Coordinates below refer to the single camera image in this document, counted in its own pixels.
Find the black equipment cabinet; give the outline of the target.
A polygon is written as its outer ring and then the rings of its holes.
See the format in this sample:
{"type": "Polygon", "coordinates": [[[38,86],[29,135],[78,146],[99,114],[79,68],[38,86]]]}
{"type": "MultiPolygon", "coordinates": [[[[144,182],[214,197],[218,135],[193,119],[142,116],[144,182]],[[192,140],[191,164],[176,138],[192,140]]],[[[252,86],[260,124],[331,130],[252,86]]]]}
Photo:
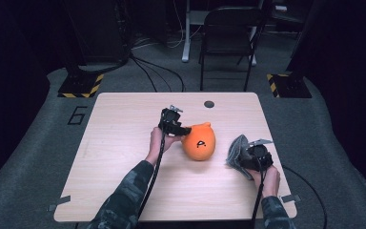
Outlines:
{"type": "Polygon", "coordinates": [[[130,19],[125,0],[63,0],[86,63],[128,61],[130,19]]]}

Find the orange plush toy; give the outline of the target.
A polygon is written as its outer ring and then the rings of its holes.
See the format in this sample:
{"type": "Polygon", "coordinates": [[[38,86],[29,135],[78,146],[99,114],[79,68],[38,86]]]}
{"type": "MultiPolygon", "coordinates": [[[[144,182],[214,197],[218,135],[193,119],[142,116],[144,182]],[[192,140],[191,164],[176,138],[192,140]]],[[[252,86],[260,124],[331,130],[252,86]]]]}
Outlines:
{"type": "Polygon", "coordinates": [[[214,154],[215,144],[215,134],[210,122],[193,125],[190,133],[182,139],[184,153],[197,161],[211,158],[214,154]]]}

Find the person's left hand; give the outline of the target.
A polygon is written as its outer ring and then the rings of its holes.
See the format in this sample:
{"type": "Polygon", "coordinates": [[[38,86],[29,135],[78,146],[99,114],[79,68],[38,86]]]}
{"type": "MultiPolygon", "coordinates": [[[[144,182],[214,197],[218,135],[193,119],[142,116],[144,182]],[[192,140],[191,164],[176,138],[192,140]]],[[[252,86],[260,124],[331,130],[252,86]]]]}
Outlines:
{"type": "Polygon", "coordinates": [[[145,160],[154,166],[160,155],[161,143],[164,143],[164,150],[167,151],[175,142],[180,140],[181,136],[163,136],[162,131],[158,127],[154,127],[151,131],[149,152],[145,160]]]}

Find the white desk leg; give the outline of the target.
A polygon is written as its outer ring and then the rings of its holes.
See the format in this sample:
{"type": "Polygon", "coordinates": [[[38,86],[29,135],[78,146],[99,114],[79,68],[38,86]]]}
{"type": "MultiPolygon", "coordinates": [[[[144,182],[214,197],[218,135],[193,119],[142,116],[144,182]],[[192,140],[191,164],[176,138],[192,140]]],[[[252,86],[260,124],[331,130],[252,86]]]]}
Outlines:
{"type": "Polygon", "coordinates": [[[186,0],[186,10],[185,10],[185,38],[184,38],[184,48],[181,60],[183,63],[188,63],[190,60],[190,48],[191,48],[191,8],[190,0],[186,0]]]}

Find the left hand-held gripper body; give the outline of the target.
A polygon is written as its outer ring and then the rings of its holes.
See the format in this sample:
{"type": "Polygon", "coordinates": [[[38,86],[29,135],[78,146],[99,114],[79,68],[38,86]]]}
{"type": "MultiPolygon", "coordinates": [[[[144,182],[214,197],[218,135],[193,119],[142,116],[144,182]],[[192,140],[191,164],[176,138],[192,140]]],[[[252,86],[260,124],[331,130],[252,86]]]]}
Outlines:
{"type": "Polygon", "coordinates": [[[162,110],[158,127],[163,133],[167,135],[184,135],[184,129],[178,121],[180,118],[179,112],[180,109],[174,105],[162,110]]]}

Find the person's right hand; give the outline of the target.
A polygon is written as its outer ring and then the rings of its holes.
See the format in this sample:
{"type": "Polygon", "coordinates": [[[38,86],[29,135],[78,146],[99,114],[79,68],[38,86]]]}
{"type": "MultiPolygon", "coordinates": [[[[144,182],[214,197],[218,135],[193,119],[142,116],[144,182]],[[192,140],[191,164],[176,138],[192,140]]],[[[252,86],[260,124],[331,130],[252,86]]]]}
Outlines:
{"type": "Polygon", "coordinates": [[[256,188],[263,185],[262,196],[264,198],[277,196],[280,183],[280,173],[274,166],[270,166],[264,175],[261,175],[258,171],[250,169],[248,169],[248,172],[253,177],[256,188]]]}

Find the grey knitted hat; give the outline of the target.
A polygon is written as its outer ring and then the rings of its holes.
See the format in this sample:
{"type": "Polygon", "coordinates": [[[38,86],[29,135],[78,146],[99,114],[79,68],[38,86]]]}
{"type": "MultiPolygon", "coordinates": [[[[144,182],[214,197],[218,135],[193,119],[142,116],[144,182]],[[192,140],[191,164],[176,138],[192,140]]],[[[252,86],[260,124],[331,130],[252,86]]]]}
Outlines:
{"type": "Polygon", "coordinates": [[[248,138],[244,135],[240,135],[234,139],[228,150],[228,156],[226,163],[233,169],[236,169],[246,179],[253,180],[252,175],[240,166],[239,156],[241,155],[242,149],[247,149],[249,146],[248,138]]]}

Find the hazard-striped black base plate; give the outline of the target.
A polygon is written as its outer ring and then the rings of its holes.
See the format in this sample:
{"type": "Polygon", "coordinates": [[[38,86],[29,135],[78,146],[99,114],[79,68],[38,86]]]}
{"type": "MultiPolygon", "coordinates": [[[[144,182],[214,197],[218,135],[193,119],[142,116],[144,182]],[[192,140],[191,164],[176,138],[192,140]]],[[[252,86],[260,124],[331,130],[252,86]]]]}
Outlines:
{"type": "Polygon", "coordinates": [[[83,75],[67,77],[58,90],[58,97],[66,98],[89,98],[97,93],[104,75],[83,75]]]}
{"type": "Polygon", "coordinates": [[[270,89],[277,98],[311,98],[302,78],[296,79],[287,74],[268,74],[270,89]]]}

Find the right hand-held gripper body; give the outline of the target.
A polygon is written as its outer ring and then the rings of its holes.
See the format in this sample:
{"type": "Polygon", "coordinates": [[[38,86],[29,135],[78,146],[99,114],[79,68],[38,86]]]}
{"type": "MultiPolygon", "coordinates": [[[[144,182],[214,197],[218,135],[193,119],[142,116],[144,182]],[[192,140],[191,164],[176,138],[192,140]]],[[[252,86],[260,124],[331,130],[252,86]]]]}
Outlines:
{"type": "Polygon", "coordinates": [[[238,157],[239,166],[255,171],[266,171],[274,163],[266,147],[266,144],[270,143],[271,140],[259,139],[245,144],[238,157]]]}

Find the grey tape piece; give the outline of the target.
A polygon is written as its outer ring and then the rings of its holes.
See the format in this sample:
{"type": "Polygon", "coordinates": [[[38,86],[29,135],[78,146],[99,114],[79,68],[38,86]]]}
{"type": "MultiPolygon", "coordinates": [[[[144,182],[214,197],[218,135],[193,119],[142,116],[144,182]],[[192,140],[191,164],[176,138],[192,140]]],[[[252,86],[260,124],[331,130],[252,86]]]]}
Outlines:
{"type": "Polygon", "coordinates": [[[301,197],[300,195],[287,195],[287,196],[280,196],[283,203],[287,202],[300,202],[301,197]]]}
{"type": "Polygon", "coordinates": [[[70,202],[70,201],[71,201],[71,197],[70,196],[61,197],[56,202],[51,203],[48,206],[47,211],[48,212],[53,212],[58,205],[61,205],[61,204],[64,204],[64,203],[67,203],[67,202],[70,202]]]}

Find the black folding chair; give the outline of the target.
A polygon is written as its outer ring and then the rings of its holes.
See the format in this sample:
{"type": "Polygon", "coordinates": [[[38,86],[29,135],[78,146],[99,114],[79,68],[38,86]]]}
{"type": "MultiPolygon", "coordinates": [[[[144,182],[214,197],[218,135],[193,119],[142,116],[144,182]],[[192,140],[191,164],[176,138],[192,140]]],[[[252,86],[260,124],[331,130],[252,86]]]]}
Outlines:
{"type": "Polygon", "coordinates": [[[266,22],[264,11],[257,7],[219,7],[205,17],[201,39],[200,90],[204,89],[206,56],[238,56],[248,58],[248,68],[243,86],[247,91],[250,74],[260,34],[266,22]]]}

